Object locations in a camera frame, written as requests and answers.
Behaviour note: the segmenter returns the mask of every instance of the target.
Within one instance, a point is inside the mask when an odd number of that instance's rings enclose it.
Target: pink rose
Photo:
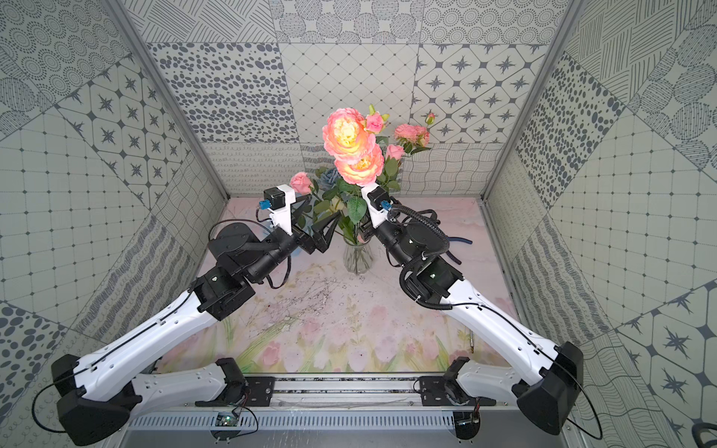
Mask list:
[[[366,117],[366,130],[377,134],[384,129],[384,118],[381,114],[376,112],[373,115]]]
[[[278,342],[271,341],[267,344],[267,347],[262,352],[262,363],[265,366],[273,366],[279,362],[279,351],[281,350],[281,344]]]
[[[411,143],[416,143],[416,127],[419,126],[411,126],[411,125],[400,125],[398,128],[396,128],[396,132],[394,132],[394,138],[405,138]]]
[[[358,163],[349,165],[337,157],[333,162],[343,180],[349,184],[366,186],[376,181],[376,177],[384,170],[384,154],[381,147],[374,143],[372,151],[368,152]]]
[[[294,174],[289,185],[299,194],[311,193],[311,179],[309,179],[309,176],[303,171]]]
[[[431,138],[431,134],[423,126],[415,126],[416,128],[416,143],[421,146],[426,146]]]
[[[323,147],[336,160],[357,163],[376,145],[376,135],[364,129],[356,109],[338,109],[323,127]]]
[[[398,145],[388,145],[386,147],[386,157],[392,157],[396,160],[401,160],[401,157],[406,153],[404,151],[403,146]]]

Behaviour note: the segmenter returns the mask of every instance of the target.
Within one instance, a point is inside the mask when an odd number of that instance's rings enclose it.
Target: star pattern tile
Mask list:
[[[505,143],[546,45],[423,44],[411,106],[413,123],[436,115],[439,143]]]
[[[151,209],[189,147],[133,57],[111,65],[56,107]]]

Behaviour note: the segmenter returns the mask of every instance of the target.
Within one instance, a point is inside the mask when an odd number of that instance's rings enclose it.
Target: gray patterned wall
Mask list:
[[[0,11],[0,447],[67,446],[49,364],[174,299],[224,201],[98,2]]]
[[[715,0],[591,0],[488,198],[526,318],[581,343],[597,446],[717,421],[716,30]]]
[[[390,133],[436,114],[404,194],[480,193],[568,4],[123,1],[232,194],[309,171],[328,115],[370,103]]]

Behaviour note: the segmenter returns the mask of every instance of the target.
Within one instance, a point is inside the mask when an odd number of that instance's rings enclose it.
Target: grid pattern tile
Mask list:
[[[4,298],[69,325],[149,211],[54,109],[0,151]]]
[[[551,216],[620,323],[717,277],[717,185],[626,114]]]

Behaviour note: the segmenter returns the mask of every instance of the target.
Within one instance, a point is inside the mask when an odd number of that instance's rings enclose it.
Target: black cable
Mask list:
[[[257,415],[254,414],[254,411],[252,411],[251,409],[247,408],[244,405],[242,405],[242,409],[246,409],[251,413],[251,415],[254,417],[254,422],[256,422],[256,424],[257,424],[257,428],[252,432],[245,432],[244,434],[238,434],[236,437],[248,436],[249,434],[254,434],[256,431],[259,431],[259,419],[257,418]]]
[[[271,218],[259,219],[259,207],[257,207],[257,211],[256,211],[256,213],[254,213],[254,216],[257,218],[257,222],[269,221],[271,219]]]
[[[250,222],[250,223],[252,223],[252,224],[256,224],[257,226],[261,226],[262,229],[264,229],[264,230],[266,230],[267,232],[271,233],[271,230],[269,230],[268,227],[266,227],[264,224],[261,224],[261,223],[259,223],[259,222],[256,222],[256,221],[253,220],[253,219],[239,219],[239,218],[223,219],[223,220],[221,220],[221,221],[218,221],[216,224],[214,224],[214,225],[211,227],[211,229],[209,229],[209,234],[206,236],[206,240],[207,240],[207,241],[211,241],[211,240],[212,240],[212,232],[214,231],[214,228],[215,228],[216,226],[218,226],[218,225],[220,225],[220,224],[222,224],[222,223],[225,223],[225,222],[237,222],[237,221],[240,221],[240,222]]]
[[[388,247],[386,248],[386,259],[389,261],[389,264],[391,265],[391,267],[401,267],[400,264],[391,263],[391,257],[389,256],[389,248]]]
[[[419,305],[421,305],[421,306],[434,305],[434,304],[432,304],[432,303],[422,302],[421,300],[417,300],[417,303],[418,303]],[[493,312],[494,314],[496,314],[497,316],[499,316],[501,319],[503,319],[504,321],[506,321],[511,327],[513,327],[513,329],[514,329],[515,331],[517,331],[518,334],[520,334],[521,336],[523,336],[523,337],[528,341],[528,343],[533,346],[533,348],[534,348],[536,351],[538,351],[541,355],[543,355],[543,356],[545,356],[546,358],[548,358],[548,359],[550,360],[550,362],[552,362],[555,366],[558,366],[559,368],[563,369],[563,372],[565,372],[565,373],[570,377],[570,379],[571,379],[572,381],[574,381],[575,384],[577,384],[577,386],[580,388],[580,391],[583,393],[583,395],[585,395],[585,399],[587,400],[587,403],[590,405],[590,409],[592,410],[593,415],[595,415],[595,422],[597,423],[597,428],[598,428],[598,431],[600,432],[600,435],[599,435],[599,436],[595,436],[595,435],[591,434],[591,433],[588,432],[585,428],[583,428],[582,426],[580,426],[580,425],[578,425],[577,423],[575,423],[574,421],[572,421],[570,418],[567,418],[566,420],[569,421],[570,423],[572,423],[573,425],[575,425],[575,427],[576,427],[577,429],[579,429],[580,431],[583,431],[585,434],[589,435],[589,436],[592,437],[593,439],[595,439],[595,440],[602,440],[603,433],[602,433],[602,425],[600,424],[600,418],[597,416],[597,411],[595,410],[595,406],[593,406],[592,400],[591,400],[590,397],[588,396],[588,394],[587,394],[587,392],[585,391],[585,389],[583,389],[583,386],[582,386],[582,384],[580,384],[580,381],[578,381],[577,378],[575,378],[575,377],[573,376],[573,374],[570,373],[566,368],[564,368],[564,367],[561,366],[560,364],[556,364],[556,363],[555,363],[555,360],[554,360],[553,358],[551,358],[551,357],[548,356],[544,351],[542,351],[542,350],[533,342],[533,340],[530,339],[528,336],[526,336],[526,334],[523,333],[514,323],[512,323],[511,321],[509,321],[509,319],[507,319],[504,315],[500,314],[498,311],[496,311],[496,310],[492,309],[491,307],[486,306],[486,305],[484,305],[484,304],[473,303],[473,302],[464,302],[464,303],[445,304],[445,305],[450,305],[451,308],[457,307],[457,306],[463,306],[463,305],[474,305],[474,306],[477,306],[479,310],[480,310],[480,309],[486,309],[486,310],[488,310],[488,311]]]
[[[45,431],[47,431],[47,432],[54,432],[55,434],[65,434],[65,433],[67,432],[67,431],[57,431],[56,429],[48,428],[47,426],[45,426],[45,425],[43,425],[42,423],[40,423],[39,420],[37,419],[37,414],[35,414],[35,404],[37,403],[37,399],[40,397],[40,394],[41,394],[42,392],[45,392],[47,389],[49,389],[49,388],[51,388],[51,387],[53,387],[53,386],[55,386],[55,385],[57,385],[57,384],[59,384],[59,383],[62,383],[63,381],[69,380],[70,378],[73,378],[73,377],[75,377],[76,375],[79,375],[79,374],[81,374],[82,372],[84,372],[84,371],[86,371],[86,370],[87,370],[87,369],[84,368],[84,369],[82,369],[81,371],[79,371],[79,372],[77,372],[77,373],[73,373],[72,375],[69,375],[69,376],[66,376],[66,377],[64,377],[64,378],[61,378],[61,379],[55,381],[54,383],[50,383],[50,384],[48,384],[47,386],[45,386],[45,387],[43,387],[42,389],[40,389],[40,392],[38,392],[38,393],[35,395],[35,397],[32,399],[32,408],[30,408],[30,411],[31,411],[31,413],[32,413],[32,419],[35,420],[35,424],[36,424],[37,426],[43,428],[43,429],[44,429]]]
[[[271,276],[267,275],[267,282],[269,282],[269,287],[273,290],[278,290],[282,286],[286,285],[286,280],[289,279],[289,274],[291,273],[291,255],[286,257],[286,274],[284,274],[284,281],[281,282],[281,285],[274,286],[274,283],[271,281]]]

